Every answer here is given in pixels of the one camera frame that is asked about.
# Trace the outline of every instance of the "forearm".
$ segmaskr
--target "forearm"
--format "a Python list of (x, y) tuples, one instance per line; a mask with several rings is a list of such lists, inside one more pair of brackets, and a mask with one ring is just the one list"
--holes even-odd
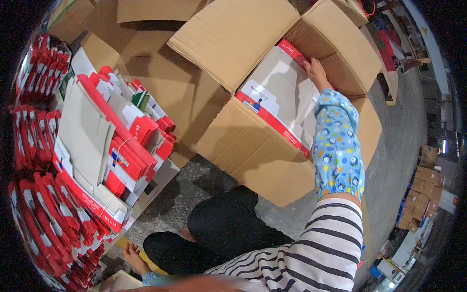
[(316, 133), (312, 157), (318, 198), (344, 192), (361, 201), (365, 173), (355, 135), (357, 110), (345, 96), (328, 88), (323, 90), (314, 114)]

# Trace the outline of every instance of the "stacked boxes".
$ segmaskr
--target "stacked boxes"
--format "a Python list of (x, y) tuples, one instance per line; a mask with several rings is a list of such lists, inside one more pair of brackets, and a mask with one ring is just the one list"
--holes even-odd
[(412, 188), (405, 199), (399, 228), (415, 232), (424, 217), (436, 216), (443, 191), (443, 180), (444, 177), (435, 170), (417, 166)]

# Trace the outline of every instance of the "concrete floor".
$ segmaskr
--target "concrete floor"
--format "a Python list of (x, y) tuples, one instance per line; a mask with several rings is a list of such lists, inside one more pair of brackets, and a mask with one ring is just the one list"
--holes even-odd
[[(419, 148), (427, 140), (425, 104), (417, 68), (400, 77), (394, 107), (386, 106), (377, 81), (368, 97), (380, 118), (382, 134), (366, 172), (363, 219), (367, 248), (361, 260), (368, 262), (357, 271), (354, 291), (370, 277), (368, 269), (394, 227), (399, 204), (417, 164)], [(202, 157), (195, 156), (144, 211), (126, 237), (142, 247), (144, 238), (153, 232), (180, 234), (197, 203), (234, 186), (233, 178)], [(279, 208), (260, 198), (256, 208), (268, 225), (298, 238), (316, 200), (315, 192), (311, 192), (287, 207)], [(117, 249), (113, 247), (111, 253), (118, 254)]]

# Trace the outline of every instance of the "elastic cuff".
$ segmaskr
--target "elastic cuff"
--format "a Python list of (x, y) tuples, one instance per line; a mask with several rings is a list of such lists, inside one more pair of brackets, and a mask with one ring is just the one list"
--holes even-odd
[(348, 185), (344, 183), (339, 183), (338, 185), (331, 186), (330, 184), (321, 184), (318, 189), (318, 199), (322, 199), (324, 196), (337, 193), (337, 192), (346, 192), (358, 198), (361, 202), (361, 195), (363, 194), (363, 186)]

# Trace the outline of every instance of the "leg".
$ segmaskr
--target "leg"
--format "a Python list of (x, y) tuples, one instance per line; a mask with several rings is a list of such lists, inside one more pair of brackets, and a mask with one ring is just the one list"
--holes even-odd
[(172, 232), (150, 234), (143, 248), (150, 260), (170, 275), (203, 273), (228, 260)]
[(229, 259), (256, 249), (293, 242), (256, 217), (258, 195), (238, 186), (202, 201), (188, 217), (188, 229), (197, 243)]

